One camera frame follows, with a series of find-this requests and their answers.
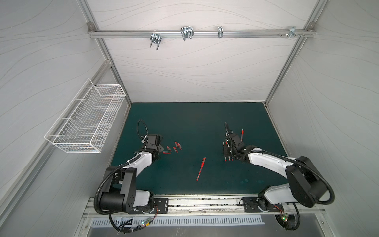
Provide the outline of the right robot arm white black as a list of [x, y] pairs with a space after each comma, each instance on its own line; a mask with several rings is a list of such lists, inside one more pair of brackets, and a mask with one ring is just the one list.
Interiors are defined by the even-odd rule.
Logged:
[[246, 146], [229, 129], [226, 130], [224, 154], [231, 159], [266, 168], [286, 178], [286, 184], [267, 186], [258, 194], [255, 203], [262, 212], [268, 212], [281, 203], [299, 203], [311, 208], [316, 204], [330, 205], [335, 201], [332, 186], [307, 157], [295, 159], [265, 151], [257, 146]]

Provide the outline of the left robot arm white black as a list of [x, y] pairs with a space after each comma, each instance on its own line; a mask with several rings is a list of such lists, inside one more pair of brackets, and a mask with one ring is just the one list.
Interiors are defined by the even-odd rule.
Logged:
[[164, 150], [161, 135], [147, 135], [142, 148], [135, 156], [119, 166], [106, 169], [102, 182], [94, 196], [94, 209], [98, 214], [118, 212], [150, 213], [154, 209], [154, 194], [137, 190], [137, 176], [152, 165]]

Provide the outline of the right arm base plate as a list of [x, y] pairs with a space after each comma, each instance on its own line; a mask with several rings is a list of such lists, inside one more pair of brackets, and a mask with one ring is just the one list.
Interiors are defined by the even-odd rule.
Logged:
[[244, 212], [284, 212], [282, 205], [271, 204], [263, 197], [242, 197], [238, 203], [243, 207]]

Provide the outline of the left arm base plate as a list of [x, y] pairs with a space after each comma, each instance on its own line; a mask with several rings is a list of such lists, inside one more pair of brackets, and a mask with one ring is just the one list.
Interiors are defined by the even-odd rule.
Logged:
[[168, 203], [168, 198], [157, 198], [154, 200], [150, 199], [147, 205], [134, 207], [130, 212], [128, 212], [128, 214], [167, 214]]

